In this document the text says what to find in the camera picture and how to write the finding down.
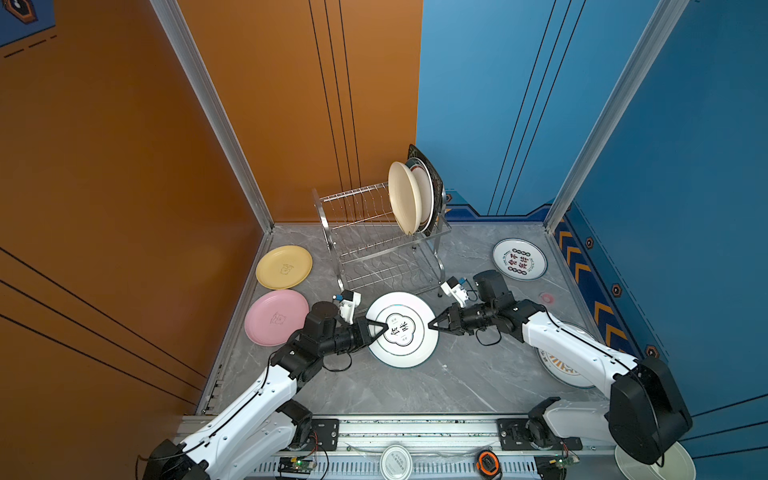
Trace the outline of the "white plate green quatrefoil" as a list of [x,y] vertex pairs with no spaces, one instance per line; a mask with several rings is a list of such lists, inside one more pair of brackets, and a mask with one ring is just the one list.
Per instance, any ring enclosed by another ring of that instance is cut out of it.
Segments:
[[389,326],[369,350],[390,367],[414,368],[424,363],[436,349],[439,334],[428,328],[435,314],[416,295],[406,292],[382,295],[368,308],[366,318],[386,322]]

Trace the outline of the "steel wire dish rack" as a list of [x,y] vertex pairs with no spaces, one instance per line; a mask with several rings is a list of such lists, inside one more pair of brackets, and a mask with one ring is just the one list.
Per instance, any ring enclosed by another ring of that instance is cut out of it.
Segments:
[[444,296],[440,285],[447,274],[440,245],[451,226],[443,215],[429,234],[405,234],[396,223],[386,183],[326,196],[314,191],[313,200],[337,283],[360,293],[364,306],[391,292]]

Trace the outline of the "pink round plate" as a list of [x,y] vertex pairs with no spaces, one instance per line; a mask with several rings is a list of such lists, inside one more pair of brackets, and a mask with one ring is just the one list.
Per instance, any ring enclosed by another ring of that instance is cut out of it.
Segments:
[[272,291],[249,308],[244,331],[257,345],[282,345],[291,334],[304,326],[308,312],[308,302],[299,292],[290,289]]

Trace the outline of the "white plate orange sunburst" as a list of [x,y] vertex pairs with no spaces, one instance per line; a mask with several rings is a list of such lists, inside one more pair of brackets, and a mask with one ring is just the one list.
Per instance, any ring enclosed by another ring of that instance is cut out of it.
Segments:
[[579,374],[575,369],[550,353],[537,349],[543,367],[558,381],[579,389],[591,389],[594,384]]

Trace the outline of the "black floral square plate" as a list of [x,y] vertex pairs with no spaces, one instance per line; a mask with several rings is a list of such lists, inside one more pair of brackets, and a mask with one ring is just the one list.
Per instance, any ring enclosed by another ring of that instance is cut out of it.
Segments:
[[409,147],[408,147],[408,159],[411,158],[411,157],[416,157],[416,158],[421,159],[425,163],[425,165],[426,165],[426,167],[427,167],[427,169],[428,169],[428,171],[429,171],[429,173],[430,173],[430,175],[432,177],[433,189],[434,189],[433,216],[432,216],[431,222],[430,222],[429,226],[427,227],[427,229],[425,231],[423,231],[423,232],[420,232],[420,233],[423,233],[425,236],[430,236],[431,234],[433,234],[436,231],[437,224],[438,224],[438,222],[439,222],[439,220],[440,220],[440,218],[441,218],[441,216],[443,214],[444,207],[445,207],[445,204],[446,204],[446,198],[445,198],[446,193],[445,193],[444,183],[442,181],[441,176],[439,175],[439,173],[437,172],[436,168],[434,167],[434,165],[413,144],[410,144]]

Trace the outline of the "cream round plate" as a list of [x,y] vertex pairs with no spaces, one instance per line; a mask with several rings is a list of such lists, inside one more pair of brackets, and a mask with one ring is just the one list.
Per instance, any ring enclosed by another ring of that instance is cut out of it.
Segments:
[[396,222],[406,235],[413,235],[421,223],[422,201],[417,180],[405,164],[391,164],[388,191]]

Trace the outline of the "white plate green red rim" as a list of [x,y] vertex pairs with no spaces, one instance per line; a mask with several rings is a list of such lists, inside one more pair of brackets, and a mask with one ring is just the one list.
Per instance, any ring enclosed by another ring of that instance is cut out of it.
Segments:
[[409,158],[406,165],[414,176],[419,189],[419,198],[421,200],[421,215],[418,232],[423,232],[429,226],[433,216],[434,189],[432,177],[425,163],[419,158]]

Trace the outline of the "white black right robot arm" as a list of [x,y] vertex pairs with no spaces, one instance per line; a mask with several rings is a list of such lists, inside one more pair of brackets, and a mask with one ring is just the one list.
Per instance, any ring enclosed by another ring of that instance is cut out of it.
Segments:
[[540,449],[570,437],[612,441],[632,459],[661,464],[665,453],[693,426],[668,366],[612,349],[556,319],[547,308],[516,299],[493,270],[474,277],[479,301],[453,303],[428,324],[461,336],[489,327],[554,355],[599,390],[604,402],[565,404],[550,397],[528,413],[527,428]]

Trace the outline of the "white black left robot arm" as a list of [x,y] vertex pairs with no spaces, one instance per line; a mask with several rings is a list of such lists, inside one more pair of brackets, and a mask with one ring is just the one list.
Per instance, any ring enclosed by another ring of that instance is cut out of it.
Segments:
[[263,373],[219,415],[175,444],[161,442],[144,459],[145,479],[243,479],[276,452],[307,445],[313,414],[295,395],[329,355],[351,355],[387,332],[364,316],[346,322],[332,302],[315,303],[302,328],[273,352]]

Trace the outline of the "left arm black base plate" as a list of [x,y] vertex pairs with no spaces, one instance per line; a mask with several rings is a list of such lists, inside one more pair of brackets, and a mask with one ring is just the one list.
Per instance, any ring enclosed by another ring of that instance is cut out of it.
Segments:
[[310,452],[317,449],[321,452],[334,452],[338,447],[339,426],[339,420],[335,418],[313,418],[299,426],[288,421],[286,433],[269,435],[270,453]]

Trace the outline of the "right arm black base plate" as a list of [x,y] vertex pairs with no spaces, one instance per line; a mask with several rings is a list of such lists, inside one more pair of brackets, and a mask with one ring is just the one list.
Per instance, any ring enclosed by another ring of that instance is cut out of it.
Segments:
[[543,420],[530,418],[500,418],[496,420],[503,451],[583,449],[578,437],[557,437]]

